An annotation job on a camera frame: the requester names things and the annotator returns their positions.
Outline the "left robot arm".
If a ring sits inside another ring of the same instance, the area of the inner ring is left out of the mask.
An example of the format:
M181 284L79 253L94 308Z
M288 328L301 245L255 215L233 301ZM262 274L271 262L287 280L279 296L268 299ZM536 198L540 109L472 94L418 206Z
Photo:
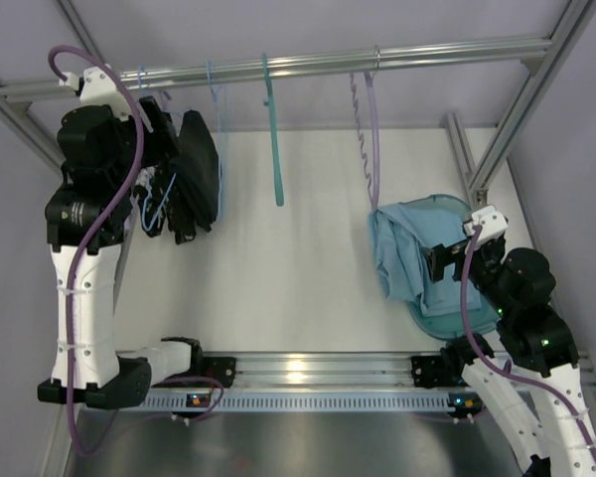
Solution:
M63 181L45 207L47 242L56 272L59 331L56 359L38 385L41 402L122 409L175 376L196 375L198 341L171 337L158 346L118 352L113 337L115 281L132 212L124 182L136 130L128 112L83 105L62 119L57 139Z

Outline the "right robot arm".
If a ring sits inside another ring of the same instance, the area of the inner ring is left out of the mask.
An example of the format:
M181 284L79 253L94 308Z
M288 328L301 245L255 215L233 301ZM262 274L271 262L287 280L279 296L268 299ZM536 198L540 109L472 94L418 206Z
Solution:
M473 286L498 313L497 332L509 358L496 360L461 311L465 335L443 348L507 439L524 476L596 476L596 432L581 386L579 352L550 305L549 263L526 247L505 250L504 238L473 238L424 250L434 281L452 265L465 298Z

